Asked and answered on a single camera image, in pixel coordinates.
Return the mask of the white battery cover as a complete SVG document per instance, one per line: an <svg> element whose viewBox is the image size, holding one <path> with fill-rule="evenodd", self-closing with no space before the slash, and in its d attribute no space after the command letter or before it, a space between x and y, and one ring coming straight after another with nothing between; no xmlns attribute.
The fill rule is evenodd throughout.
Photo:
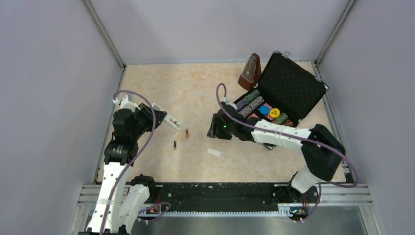
<svg viewBox="0 0 415 235"><path fill-rule="evenodd" d="M211 155L214 155L216 157L220 157L221 156L221 151L218 151L218 150L215 150L215 149L212 149L212 148L209 148L208 151L207 151L207 153L209 153Z"/></svg>

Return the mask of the white remote control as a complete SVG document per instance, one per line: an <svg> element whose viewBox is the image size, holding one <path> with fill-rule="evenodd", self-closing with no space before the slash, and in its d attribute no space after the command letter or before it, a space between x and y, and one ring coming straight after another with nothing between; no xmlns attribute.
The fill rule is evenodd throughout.
<svg viewBox="0 0 415 235"><path fill-rule="evenodd" d="M154 108L155 111L163 111L166 112L166 116L163 119L163 122L167 125L169 125L171 128L180 131L182 128L182 123L179 122L176 118L174 118L173 116L170 115L170 113L168 113L166 110L164 110L163 108L161 108L158 104L156 103L152 103L152 107Z"/></svg>

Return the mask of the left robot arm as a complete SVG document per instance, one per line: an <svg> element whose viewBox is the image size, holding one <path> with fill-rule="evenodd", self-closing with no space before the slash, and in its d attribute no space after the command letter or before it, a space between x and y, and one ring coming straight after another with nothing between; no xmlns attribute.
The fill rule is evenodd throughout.
<svg viewBox="0 0 415 235"><path fill-rule="evenodd" d="M151 176L136 176L127 196L123 195L139 150L138 139L157 128L166 116L166 111L152 111L144 103L114 112L112 139L104 151L100 192L83 235L128 235L143 204L155 200L157 189Z"/></svg>

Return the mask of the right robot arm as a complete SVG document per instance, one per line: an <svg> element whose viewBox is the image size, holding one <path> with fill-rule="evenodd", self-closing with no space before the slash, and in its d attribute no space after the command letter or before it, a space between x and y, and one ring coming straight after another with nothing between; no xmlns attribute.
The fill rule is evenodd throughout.
<svg viewBox="0 0 415 235"><path fill-rule="evenodd" d="M223 111L212 117L207 133L210 138L241 141L284 147L302 154L305 167L290 179L287 196L294 202L301 201L307 191L321 181L331 181L342 161L345 149L323 125L311 129L277 125L258 117L230 118Z"/></svg>

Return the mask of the blue poker chip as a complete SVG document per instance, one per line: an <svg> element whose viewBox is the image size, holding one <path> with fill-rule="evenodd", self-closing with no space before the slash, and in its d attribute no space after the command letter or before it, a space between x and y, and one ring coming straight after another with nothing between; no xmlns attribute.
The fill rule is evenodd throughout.
<svg viewBox="0 0 415 235"><path fill-rule="evenodd" d="M262 105L259 110L263 115L268 115L271 109L267 105Z"/></svg>

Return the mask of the yellow poker chip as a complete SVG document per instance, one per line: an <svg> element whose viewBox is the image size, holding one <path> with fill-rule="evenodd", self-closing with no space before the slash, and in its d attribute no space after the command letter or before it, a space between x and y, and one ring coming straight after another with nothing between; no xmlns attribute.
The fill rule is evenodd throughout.
<svg viewBox="0 0 415 235"><path fill-rule="evenodd" d="M271 117L271 118L277 118L278 116L280 116L280 114L281 114L280 109L278 109L278 108L273 108L273 109L271 109L271 110L270 110L270 112L269 112L269 117Z"/></svg>

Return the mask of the brown wooden metronome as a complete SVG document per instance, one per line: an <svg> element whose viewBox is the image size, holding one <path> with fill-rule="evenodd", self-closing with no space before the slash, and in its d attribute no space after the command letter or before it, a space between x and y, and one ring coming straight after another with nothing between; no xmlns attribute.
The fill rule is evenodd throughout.
<svg viewBox="0 0 415 235"><path fill-rule="evenodd" d="M254 88L262 73L260 56L252 53L247 60L245 67L239 76L238 84L245 90L249 91Z"/></svg>

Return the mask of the black poker chip case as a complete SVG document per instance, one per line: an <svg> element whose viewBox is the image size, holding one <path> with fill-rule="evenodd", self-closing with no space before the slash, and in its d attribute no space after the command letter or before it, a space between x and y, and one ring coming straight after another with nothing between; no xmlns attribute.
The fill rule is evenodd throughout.
<svg viewBox="0 0 415 235"><path fill-rule="evenodd" d="M273 108L280 109L280 117L286 114L287 121L291 121L291 124L287 121L278 124L275 119L268 120L263 114L258 118L277 125L297 128L299 121L310 113L327 90L328 86L324 82L277 51L272 54L255 89L249 91L249 94L258 91L261 102L253 107L246 105L247 111L240 109L228 112L223 109L230 118L249 118L253 117L252 113L259 112L261 105L270 104Z"/></svg>

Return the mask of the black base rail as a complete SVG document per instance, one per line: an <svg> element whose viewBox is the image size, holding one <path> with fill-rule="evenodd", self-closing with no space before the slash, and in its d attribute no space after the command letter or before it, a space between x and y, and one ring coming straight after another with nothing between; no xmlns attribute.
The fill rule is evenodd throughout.
<svg viewBox="0 0 415 235"><path fill-rule="evenodd" d="M307 215L308 206L318 202L321 191L312 186L301 194L287 183L155 182L143 175L128 182L129 186L138 184L149 187L145 204L155 204L154 213L194 215Z"/></svg>

